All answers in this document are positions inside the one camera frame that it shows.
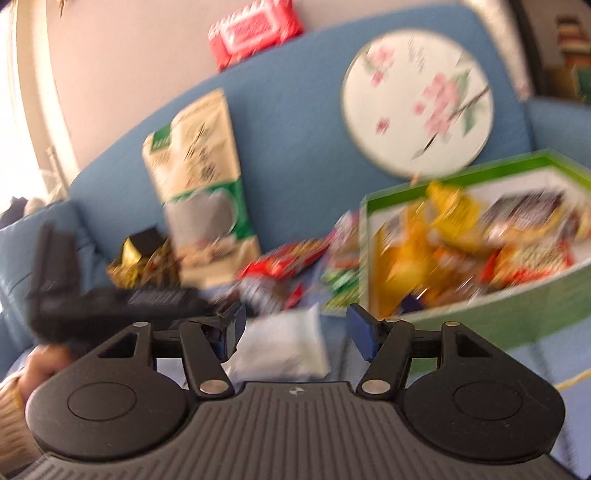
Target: red package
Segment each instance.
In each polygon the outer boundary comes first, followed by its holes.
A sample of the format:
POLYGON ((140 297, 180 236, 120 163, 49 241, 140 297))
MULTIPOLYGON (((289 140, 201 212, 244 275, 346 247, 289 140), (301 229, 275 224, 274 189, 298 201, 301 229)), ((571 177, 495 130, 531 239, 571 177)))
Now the red package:
POLYGON ((304 296, 304 286, 301 283, 290 289, 286 282, 254 276, 241 279, 234 291, 238 295, 236 300, 250 306, 260 316, 292 309, 304 296))
POLYGON ((222 71, 304 32, 291 0, 258 0, 209 28, 209 46, 222 71))
POLYGON ((283 245, 251 262, 238 274, 238 278, 261 275, 282 280, 293 277, 322 257, 329 245, 330 242, 324 238, 283 245))
POLYGON ((574 265, 567 243, 507 245, 486 263, 482 280, 499 288, 550 277, 574 265))

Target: window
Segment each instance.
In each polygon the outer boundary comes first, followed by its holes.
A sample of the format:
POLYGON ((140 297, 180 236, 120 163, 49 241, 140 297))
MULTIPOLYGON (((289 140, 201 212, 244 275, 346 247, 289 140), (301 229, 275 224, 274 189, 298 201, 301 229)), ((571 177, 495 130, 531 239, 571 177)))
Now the window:
POLYGON ((27 129, 16 68, 13 2, 0 11, 0 211, 11 197, 47 194, 27 129))

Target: food package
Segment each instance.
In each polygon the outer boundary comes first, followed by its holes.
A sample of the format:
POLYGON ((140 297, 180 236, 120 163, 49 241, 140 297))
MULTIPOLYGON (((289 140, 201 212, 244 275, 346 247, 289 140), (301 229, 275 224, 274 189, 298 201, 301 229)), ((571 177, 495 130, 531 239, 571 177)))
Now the food package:
POLYGON ((348 211, 336 222, 330 235, 326 270, 359 268, 359 213, 348 211))
POLYGON ((432 226, 445 243, 472 255, 491 254, 479 224, 483 208, 477 200, 458 187, 436 181, 428 185, 427 197, 437 212, 432 226))
POLYGON ((345 315, 347 307, 360 300, 358 212, 348 211, 339 218, 329 238, 322 283, 330 299, 323 305, 323 313, 345 315))
POLYGON ((427 307, 470 300, 486 292, 481 282, 485 261, 448 247, 433 252, 436 260, 424 290, 415 293, 427 307))
POLYGON ((260 256, 223 90, 200 98, 149 135, 142 154, 164 204, 183 284, 227 283, 260 256))
POLYGON ((178 285, 178 266, 170 240, 154 227, 130 235, 119 257, 106 270, 118 288, 178 285))
POLYGON ((235 385, 243 381, 304 382, 326 377, 330 364, 318 305, 247 322, 236 352, 222 367, 235 385))
POLYGON ((282 280, 291 278, 311 266, 328 250, 327 239, 312 239, 283 245, 251 262, 238 278, 262 276, 282 280))
POLYGON ((359 303, 359 269, 331 269, 322 275, 322 282, 330 289, 331 298, 324 304, 326 313, 344 314, 352 303, 359 303))
POLYGON ((425 219, 426 203, 409 203, 386 222, 375 235, 373 309, 379 318, 390 317, 400 302, 428 283, 434 270, 425 219))
POLYGON ((245 277, 239 280, 232 290, 257 316, 272 315, 291 309, 304 296, 304 287, 301 283, 291 288, 284 281, 265 277, 245 277))
POLYGON ((507 245, 491 256, 483 279, 497 288, 504 288, 549 277, 573 264, 566 242, 507 245))
POLYGON ((562 239, 581 242, 591 238, 591 204, 583 202, 570 210, 562 230, 562 239))
POLYGON ((567 220, 563 196, 542 190, 501 197, 480 219, 486 241, 499 247, 556 243, 567 220))
POLYGON ((209 29, 218 70, 304 32, 291 0, 257 0, 209 29))

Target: white packet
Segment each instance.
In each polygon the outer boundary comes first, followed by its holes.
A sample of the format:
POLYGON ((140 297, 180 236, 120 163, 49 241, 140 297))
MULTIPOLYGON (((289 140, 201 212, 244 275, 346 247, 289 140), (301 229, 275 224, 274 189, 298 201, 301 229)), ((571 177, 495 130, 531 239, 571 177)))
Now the white packet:
POLYGON ((318 305, 250 320, 236 352, 222 366, 233 384, 324 378, 330 365, 318 305))

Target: candy wrapper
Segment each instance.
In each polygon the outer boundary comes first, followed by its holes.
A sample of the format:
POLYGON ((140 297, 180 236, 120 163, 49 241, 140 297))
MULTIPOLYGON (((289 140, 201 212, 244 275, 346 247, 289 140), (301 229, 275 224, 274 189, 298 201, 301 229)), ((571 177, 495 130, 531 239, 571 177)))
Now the candy wrapper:
POLYGON ((359 269, 327 270, 322 282, 330 289, 332 298, 324 304, 325 313, 345 314, 352 303, 359 303, 359 269))
POLYGON ((433 252, 436 267, 428 286, 415 293, 427 307, 440 307, 470 300, 486 292, 481 282, 485 261, 448 247, 433 252))
POLYGON ((573 264, 566 242, 557 245, 508 245, 493 254, 482 277, 491 285, 504 288, 549 277, 573 264))
POLYGON ((556 243, 567 212, 562 192, 530 192, 498 199, 481 217, 485 239, 493 245, 556 243))
POLYGON ((346 308, 359 302, 359 215, 345 213, 330 234, 328 260, 322 282, 331 298, 323 306, 327 314, 344 315, 346 308))
POLYGON ((582 242, 589 238, 591 238, 591 205, 584 202, 576 205, 567 215, 562 240, 582 242))
POLYGON ((372 308, 388 318, 408 294, 427 285, 434 270, 433 249, 427 239, 426 202, 412 202, 387 221, 375 235, 372 308))
POLYGON ((445 243, 472 255, 487 257, 492 253, 479 224, 483 211, 480 202, 458 187, 436 181, 427 187, 427 197, 437 212, 431 225, 445 243))
POLYGON ((174 287, 179 283, 170 240, 153 227, 130 235, 106 271, 118 288, 174 287))
POLYGON ((329 242, 324 238, 284 245, 251 262, 238 278, 261 276, 282 280, 294 277, 322 257, 328 247, 329 242))
POLYGON ((291 0, 258 0, 209 29, 209 46, 221 71, 304 32, 291 0))
POLYGON ((330 235, 327 270, 359 268, 359 214, 345 213, 330 235))
POLYGON ((240 300, 257 316, 272 315, 295 307, 304 296, 301 283, 291 288, 271 278, 246 277, 238 281, 228 297, 240 300))

